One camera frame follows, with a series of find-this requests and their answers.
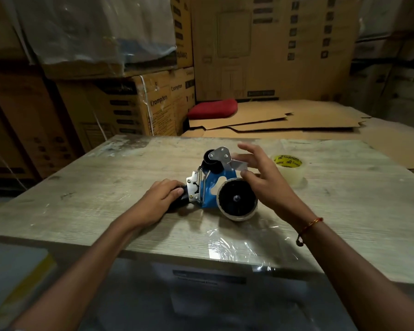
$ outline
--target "bracelet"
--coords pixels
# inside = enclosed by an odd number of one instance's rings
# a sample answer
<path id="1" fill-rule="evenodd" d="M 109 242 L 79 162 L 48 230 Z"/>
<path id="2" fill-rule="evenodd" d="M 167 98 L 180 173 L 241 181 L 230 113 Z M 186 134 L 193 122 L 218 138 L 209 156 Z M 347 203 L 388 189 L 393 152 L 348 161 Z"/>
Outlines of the bracelet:
<path id="1" fill-rule="evenodd" d="M 299 239 L 302 238 L 302 235 L 310 228 L 312 227 L 315 223 L 317 222 L 323 222 L 324 219 L 322 217 L 319 217 L 318 219 L 315 219 L 314 221 L 312 221 L 309 225 L 307 225 L 305 228 L 302 229 L 302 231 L 299 233 L 298 235 L 298 239 L 296 239 L 296 245 L 298 245 L 299 247 L 304 246 L 304 243 L 302 241 L 300 241 Z"/>

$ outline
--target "table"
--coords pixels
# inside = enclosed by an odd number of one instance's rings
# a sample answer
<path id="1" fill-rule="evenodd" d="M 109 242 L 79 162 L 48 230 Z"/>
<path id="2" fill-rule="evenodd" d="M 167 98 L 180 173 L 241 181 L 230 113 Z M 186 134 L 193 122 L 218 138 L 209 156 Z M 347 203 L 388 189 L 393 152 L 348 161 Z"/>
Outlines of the table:
<path id="1" fill-rule="evenodd" d="M 206 150 L 236 152 L 237 141 L 115 136 L 0 207 L 0 242 L 77 256 L 154 181 L 185 181 Z M 361 141 L 245 141 L 308 162 L 298 195 L 388 278 L 414 284 L 414 174 Z M 269 266 L 293 278 L 321 273 L 296 236 L 262 204 L 243 223 L 193 208 L 166 214 L 121 257 L 218 269 Z"/>

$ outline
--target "tape gun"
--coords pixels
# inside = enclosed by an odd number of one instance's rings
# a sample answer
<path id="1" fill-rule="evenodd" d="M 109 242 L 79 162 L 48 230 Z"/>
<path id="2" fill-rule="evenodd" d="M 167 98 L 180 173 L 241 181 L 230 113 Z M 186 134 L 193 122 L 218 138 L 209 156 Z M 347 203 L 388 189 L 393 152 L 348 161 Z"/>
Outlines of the tape gun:
<path id="1" fill-rule="evenodd" d="M 193 203 L 201 208 L 219 208 L 229 219 L 242 222 L 254 215 L 258 200 L 250 185 L 236 176 L 236 171 L 247 169 L 247 163 L 232 160 L 230 151 L 224 146 L 209 150 L 204 154 L 203 162 L 192 176 L 186 179 L 184 193 L 169 207 L 169 211 Z M 227 180 L 218 189 L 216 195 L 211 189 L 220 177 Z"/>

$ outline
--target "forearm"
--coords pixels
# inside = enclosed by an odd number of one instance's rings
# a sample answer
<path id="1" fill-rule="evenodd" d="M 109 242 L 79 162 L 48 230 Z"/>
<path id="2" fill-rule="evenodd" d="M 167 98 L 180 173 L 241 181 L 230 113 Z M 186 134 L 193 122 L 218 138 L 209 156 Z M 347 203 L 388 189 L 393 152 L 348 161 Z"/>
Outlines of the forearm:
<path id="1" fill-rule="evenodd" d="M 414 330 L 414 302 L 324 222 L 302 238 L 359 330 Z"/>
<path id="2" fill-rule="evenodd" d="M 111 223 L 86 253 L 12 327 L 25 331 L 75 330 L 114 260 L 133 231 L 122 217 Z"/>

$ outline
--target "yellow label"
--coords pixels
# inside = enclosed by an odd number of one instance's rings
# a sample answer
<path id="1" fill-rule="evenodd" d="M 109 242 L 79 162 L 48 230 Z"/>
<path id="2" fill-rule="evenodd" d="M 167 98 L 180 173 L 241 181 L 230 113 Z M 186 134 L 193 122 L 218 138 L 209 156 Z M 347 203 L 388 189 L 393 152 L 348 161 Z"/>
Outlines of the yellow label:
<path id="1" fill-rule="evenodd" d="M 282 167 L 296 168 L 302 165 L 302 161 L 292 156 L 275 156 L 273 160 L 275 161 L 276 165 Z"/>

